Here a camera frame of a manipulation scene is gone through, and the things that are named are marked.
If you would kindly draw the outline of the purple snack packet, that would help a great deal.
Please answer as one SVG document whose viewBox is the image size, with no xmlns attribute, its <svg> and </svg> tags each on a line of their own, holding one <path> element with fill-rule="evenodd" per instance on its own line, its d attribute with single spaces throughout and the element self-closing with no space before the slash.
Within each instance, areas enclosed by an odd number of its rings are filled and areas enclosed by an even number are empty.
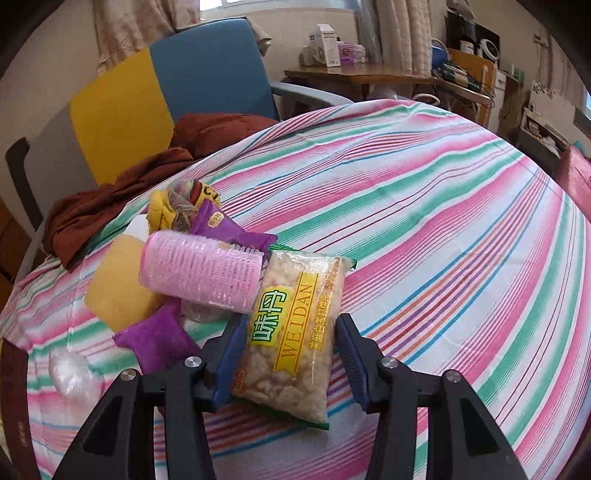
<svg viewBox="0 0 591 480">
<path fill-rule="evenodd" d="M 211 200 L 204 200 L 201 203 L 189 233 L 263 253 L 269 251 L 270 246 L 277 240 L 274 234 L 246 231 Z"/>
<path fill-rule="evenodd" d="M 114 335 L 119 348 L 134 353 L 143 375 L 164 371 L 199 355 L 200 348 L 181 326 L 180 307 L 179 299 L 168 298 L 149 318 Z"/>
</svg>

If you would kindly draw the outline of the yellow sponge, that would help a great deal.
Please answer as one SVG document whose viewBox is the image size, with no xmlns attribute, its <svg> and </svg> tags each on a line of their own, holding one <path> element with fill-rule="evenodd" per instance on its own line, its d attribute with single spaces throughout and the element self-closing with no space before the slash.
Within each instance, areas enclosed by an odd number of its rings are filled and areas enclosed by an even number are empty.
<svg viewBox="0 0 591 480">
<path fill-rule="evenodd" d="M 85 306 L 115 333 L 148 318 L 166 299 L 139 283 L 143 247 L 144 242 L 133 236 L 115 239 L 84 298 Z"/>
</svg>

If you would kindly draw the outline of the yellow sock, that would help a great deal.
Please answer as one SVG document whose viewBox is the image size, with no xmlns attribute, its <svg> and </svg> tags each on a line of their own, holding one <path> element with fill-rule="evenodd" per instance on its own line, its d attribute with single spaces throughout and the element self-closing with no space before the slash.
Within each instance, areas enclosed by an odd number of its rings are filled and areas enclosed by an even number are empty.
<svg viewBox="0 0 591 480">
<path fill-rule="evenodd" d="M 176 180 L 150 196 L 146 219 L 150 234 L 160 230 L 187 233 L 199 206 L 209 200 L 221 204 L 221 197 L 209 185 L 198 180 Z"/>
</svg>

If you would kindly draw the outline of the white foam sponge block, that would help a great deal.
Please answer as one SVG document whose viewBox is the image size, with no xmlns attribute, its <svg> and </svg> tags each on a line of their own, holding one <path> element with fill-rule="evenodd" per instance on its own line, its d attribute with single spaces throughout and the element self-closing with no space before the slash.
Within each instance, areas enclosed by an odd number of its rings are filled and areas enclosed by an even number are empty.
<svg viewBox="0 0 591 480">
<path fill-rule="evenodd" d="M 123 231 L 124 235 L 137 238 L 145 242 L 149 236 L 149 225 L 146 214 L 138 214 L 135 216 Z"/>
</svg>

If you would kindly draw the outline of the striped pink green bedsheet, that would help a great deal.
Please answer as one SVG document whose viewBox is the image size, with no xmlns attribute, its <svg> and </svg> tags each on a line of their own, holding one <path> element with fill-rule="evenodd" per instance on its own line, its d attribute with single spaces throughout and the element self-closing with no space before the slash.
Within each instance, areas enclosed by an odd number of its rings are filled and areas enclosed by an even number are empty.
<svg viewBox="0 0 591 480">
<path fill-rule="evenodd" d="M 557 479 L 590 415 L 590 223 L 532 160 L 488 130 L 411 101 L 304 114 L 175 175 L 221 194 L 236 223 L 280 244 L 356 260 L 342 310 L 385 355 L 460 371 L 528 478 Z M 88 413 L 48 373 L 60 347 L 106 387 L 131 352 L 84 297 L 112 240 L 148 203 L 127 203 L 71 273 L 49 259 L 17 284 L 1 336 L 29 354 L 30 433 L 51 479 Z M 218 479 L 363 478 L 376 417 L 353 402 L 339 356 L 329 431 L 232 402 L 205 417 Z"/>
</svg>

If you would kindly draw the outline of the dark red blanket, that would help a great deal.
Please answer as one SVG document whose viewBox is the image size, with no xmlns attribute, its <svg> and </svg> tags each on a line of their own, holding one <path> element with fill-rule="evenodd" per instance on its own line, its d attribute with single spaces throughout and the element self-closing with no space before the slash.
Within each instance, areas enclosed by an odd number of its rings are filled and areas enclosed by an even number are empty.
<svg viewBox="0 0 591 480">
<path fill-rule="evenodd" d="M 193 113 L 174 125 L 169 147 L 124 170 L 112 183 L 57 201 L 46 217 L 42 247 L 72 269 L 90 239 L 125 205 L 205 157 L 276 124 L 253 114 Z"/>
</svg>

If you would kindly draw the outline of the wooden desk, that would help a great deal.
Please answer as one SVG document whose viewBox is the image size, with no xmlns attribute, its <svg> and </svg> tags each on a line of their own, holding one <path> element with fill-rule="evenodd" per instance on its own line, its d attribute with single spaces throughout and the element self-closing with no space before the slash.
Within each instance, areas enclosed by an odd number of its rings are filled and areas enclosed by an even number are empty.
<svg viewBox="0 0 591 480">
<path fill-rule="evenodd" d="M 346 65 L 342 67 L 294 67 L 286 69 L 284 75 L 293 80 L 322 80 L 356 85 L 362 88 L 363 99 L 369 95 L 369 86 L 376 84 L 429 85 L 469 100 L 486 108 L 493 106 L 493 99 L 460 85 L 447 82 L 436 76 L 417 76 L 400 73 L 398 70 L 380 64 Z"/>
</svg>

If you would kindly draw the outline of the right side curtain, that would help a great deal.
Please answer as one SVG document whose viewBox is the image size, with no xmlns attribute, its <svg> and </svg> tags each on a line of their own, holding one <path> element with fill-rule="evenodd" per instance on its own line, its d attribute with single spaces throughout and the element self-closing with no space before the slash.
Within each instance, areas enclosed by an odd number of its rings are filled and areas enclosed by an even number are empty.
<svg viewBox="0 0 591 480">
<path fill-rule="evenodd" d="M 356 28 L 369 59 L 403 75 L 430 77 L 431 11 L 424 0 L 355 1 Z"/>
</svg>

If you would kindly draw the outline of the white box on desk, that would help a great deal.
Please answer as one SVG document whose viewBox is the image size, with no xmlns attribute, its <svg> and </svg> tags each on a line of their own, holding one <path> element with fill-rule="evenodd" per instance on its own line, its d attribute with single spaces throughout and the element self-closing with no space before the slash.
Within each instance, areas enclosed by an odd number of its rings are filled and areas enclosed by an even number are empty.
<svg viewBox="0 0 591 480">
<path fill-rule="evenodd" d="M 329 24 L 318 24 L 310 34 L 311 55 L 315 64 L 328 68 L 341 66 L 338 39 Z"/>
</svg>

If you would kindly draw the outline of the beige patterned curtain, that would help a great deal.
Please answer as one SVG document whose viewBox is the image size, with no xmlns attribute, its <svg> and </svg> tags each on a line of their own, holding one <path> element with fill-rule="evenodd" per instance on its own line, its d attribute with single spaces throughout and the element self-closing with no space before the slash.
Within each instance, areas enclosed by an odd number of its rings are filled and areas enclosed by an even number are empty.
<svg viewBox="0 0 591 480">
<path fill-rule="evenodd" d="M 96 0 L 92 2 L 102 75 L 155 41 L 200 21 L 195 0 Z"/>
</svg>

